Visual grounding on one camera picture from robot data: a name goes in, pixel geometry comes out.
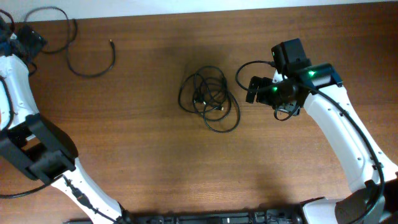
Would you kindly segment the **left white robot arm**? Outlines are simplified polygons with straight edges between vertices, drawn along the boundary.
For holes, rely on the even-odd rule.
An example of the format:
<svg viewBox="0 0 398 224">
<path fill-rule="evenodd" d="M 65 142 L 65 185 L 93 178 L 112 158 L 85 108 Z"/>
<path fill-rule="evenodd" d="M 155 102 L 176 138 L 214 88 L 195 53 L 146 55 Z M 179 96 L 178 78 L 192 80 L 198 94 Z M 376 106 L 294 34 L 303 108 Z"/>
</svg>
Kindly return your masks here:
<svg viewBox="0 0 398 224">
<path fill-rule="evenodd" d="M 85 172 L 72 139 L 35 104 L 28 63 L 45 43 L 29 26 L 15 35 L 1 22 L 1 156 L 29 179 L 59 189 L 92 223 L 133 223 Z"/>
</svg>

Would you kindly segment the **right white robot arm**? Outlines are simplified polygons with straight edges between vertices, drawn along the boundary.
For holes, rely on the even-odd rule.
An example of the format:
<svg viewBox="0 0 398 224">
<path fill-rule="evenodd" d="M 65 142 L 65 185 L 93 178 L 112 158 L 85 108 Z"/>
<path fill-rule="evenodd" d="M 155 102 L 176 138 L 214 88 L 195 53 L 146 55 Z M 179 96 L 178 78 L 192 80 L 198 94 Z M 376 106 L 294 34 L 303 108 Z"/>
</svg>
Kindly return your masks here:
<svg viewBox="0 0 398 224">
<path fill-rule="evenodd" d="M 267 211 L 274 223 L 397 223 L 397 165 L 377 145 L 355 112 L 342 79 L 329 63 L 278 68 L 252 77 L 246 101 L 270 105 L 289 118 L 301 109 L 316 122 L 336 154 L 351 195 L 320 197 L 295 208 Z"/>
</svg>

